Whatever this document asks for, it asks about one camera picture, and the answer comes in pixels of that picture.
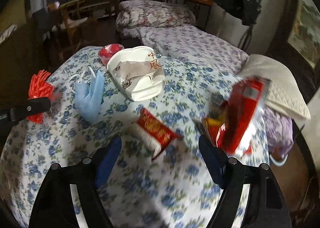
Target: blue flower pattern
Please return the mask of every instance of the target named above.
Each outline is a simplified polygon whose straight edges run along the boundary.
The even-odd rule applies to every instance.
[[[192,118],[199,118],[227,99],[238,78],[231,71],[215,67],[211,71],[206,64],[162,56],[158,61],[167,70],[163,92],[151,100],[136,103],[118,91],[111,75],[97,59],[99,49],[83,48],[50,76],[48,82],[62,95],[52,102],[50,111],[44,113],[42,124],[24,120],[12,128],[0,158],[0,196],[21,226],[27,227],[50,165],[54,162],[62,166],[77,164],[106,146],[114,134],[119,134],[121,155],[108,183],[98,191],[114,226],[132,224],[132,220],[139,218],[141,227],[160,227],[161,217],[169,216],[170,228],[205,227],[221,190],[212,183],[203,163],[197,145],[199,132]],[[65,88],[70,76],[88,65],[94,71],[101,70],[105,77],[104,102],[97,122],[92,125],[79,115],[73,106],[74,95]],[[172,131],[184,136],[183,140],[173,141],[153,162],[143,143],[128,133],[128,127],[143,107]],[[252,143],[252,155],[244,156],[241,162],[255,166],[268,163],[263,120],[259,121]],[[241,224],[247,197],[248,188],[245,188],[235,227]],[[82,215],[77,194],[73,194],[73,198],[76,213]],[[148,209],[145,204],[155,208]]]

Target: cable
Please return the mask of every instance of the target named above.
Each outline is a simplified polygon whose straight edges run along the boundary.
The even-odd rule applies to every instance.
[[[258,9],[259,9],[259,13],[261,12],[261,1],[258,1]],[[243,51],[247,51],[251,40],[252,40],[252,31],[253,31],[253,26],[256,24],[256,21],[244,32],[244,34],[242,35],[239,44],[238,44],[238,48],[240,48]]]

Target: red rope bundle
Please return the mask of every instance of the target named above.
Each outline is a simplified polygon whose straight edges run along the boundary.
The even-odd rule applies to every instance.
[[[45,80],[49,77],[51,73],[40,70],[37,75],[33,75],[31,78],[30,86],[29,86],[29,99],[47,97],[51,98],[52,92],[54,90],[54,86],[45,82]],[[43,114],[39,113],[36,115],[27,116],[27,119],[34,123],[42,123]]]

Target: screw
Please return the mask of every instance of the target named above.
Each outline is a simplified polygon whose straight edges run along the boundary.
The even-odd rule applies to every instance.
[[[89,158],[89,157],[84,158],[82,160],[82,163],[85,164],[85,165],[90,164],[91,163],[91,158]]]
[[[234,157],[230,157],[230,158],[228,159],[228,162],[229,162],[230,164],[235,165],[235,164],[237,163],[237,160],[236,160]]]
[[[58,163],[54,163],[54,164],[51,165],[51,169],[52,170],[56,170],[58,167],[59,167]]]
[[[268,169],[269,169],[269,166],[268,166],[268,164],[266,164],[266,163],[262,163],[262,164],[261,164],[261,167],[262,167],[262,169],[264,169],[264,170],[268,170]]]

